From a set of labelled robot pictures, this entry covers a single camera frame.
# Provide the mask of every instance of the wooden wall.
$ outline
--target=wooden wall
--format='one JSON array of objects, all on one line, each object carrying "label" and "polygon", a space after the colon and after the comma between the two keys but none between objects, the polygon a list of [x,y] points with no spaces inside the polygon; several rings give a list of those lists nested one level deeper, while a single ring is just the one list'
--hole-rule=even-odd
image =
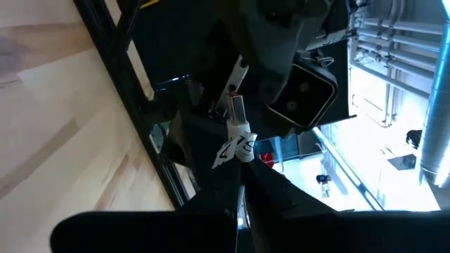
[{"label": "wooden wall", "polygon": [[2,1],[0,252],[49,252],[59,221],[93,209],[173,206],[72,0]]}]

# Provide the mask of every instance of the red component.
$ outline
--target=red component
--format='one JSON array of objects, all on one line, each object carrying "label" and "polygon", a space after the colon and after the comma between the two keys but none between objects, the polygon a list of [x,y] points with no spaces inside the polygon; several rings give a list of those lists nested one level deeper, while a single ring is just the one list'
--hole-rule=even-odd
[{"label": "red component", "polygon": [[267,164],[267,166],[273,168],[275,161],[274,161],[274,154],[273,153],[265,153],[265,154],[261,154],[259,155],[259,158],[261,159],[261,161],[263,161],[265,164]]}]

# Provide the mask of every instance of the black metal bar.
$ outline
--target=black metal bar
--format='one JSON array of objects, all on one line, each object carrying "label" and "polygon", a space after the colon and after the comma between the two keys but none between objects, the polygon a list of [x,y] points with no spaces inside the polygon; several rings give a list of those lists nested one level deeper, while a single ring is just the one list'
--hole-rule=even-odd
[{"label": "black metal bar", "polygon": [[127,2],[127,7],[123,10],[117,28],[112,36],[110,46],[112,55],[127,51],[131,41],[131,32],[136,24],[143,0],[128,0]]},{"label": "black metal bar", "polygon": [[179,176],[177,176],[178,171],[176,168],[165,166],[162,163],[161,157],[150,141],[149,129],[141,116],[142,108],[139,102],[136,102],[136,89],[133,85],[135,81],[133,76],[136,76],[136,73],[128,68],[127,62],[129,63],[129,58],[126,52],[117,55],[111,55],[110,53],[110,22],[112,22],[112,19],[105,8],[103,0],[95,2],[91,0],[74,0],[74,3],[172,204],[176,209],[182,207],[188,200],[188,196],[185,190],[179,190],[184,189],[184,186]]}]

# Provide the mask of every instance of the black metal frame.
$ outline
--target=black metal frame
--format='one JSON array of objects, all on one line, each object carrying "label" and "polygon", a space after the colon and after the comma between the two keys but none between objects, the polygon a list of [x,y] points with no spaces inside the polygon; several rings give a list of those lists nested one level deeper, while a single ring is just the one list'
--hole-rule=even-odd
[{"label": "black metal frame", "polygon": [[79,14],[100,54],[115,88],[124,103],[141,142],[151,159],[175,209],[189,200],[178,171],[170,161],[162,159],[150,140],[152,125],[144,119],[153,101],[148,101],[127,55],[131,32],[143,0],[128,0],[115,26],[104,0],[74,0]]}]

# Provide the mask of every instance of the black machine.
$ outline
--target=black machine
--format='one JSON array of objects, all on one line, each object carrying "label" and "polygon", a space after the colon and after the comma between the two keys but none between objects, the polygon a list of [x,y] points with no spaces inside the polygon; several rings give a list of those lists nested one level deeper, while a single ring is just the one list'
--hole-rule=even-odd
[{"label": "black machine", "polygon": [[[257,157],[211,169],[228,114],[259,140],[349,118],[353,1],[119,0],[117,26],[103,0],[75,4],[176,211],[78,214],[53,231],[53,252],[446,251],[446,213],[336,212]],[[153,100],[128,59],[131,39]],[[231,93],[243,102],[230,107]],[[158,153],[149,134],[163,122]],[[173,162],[193,172],[191,200]],[[238,230],[242,202],[250,228]]]}]

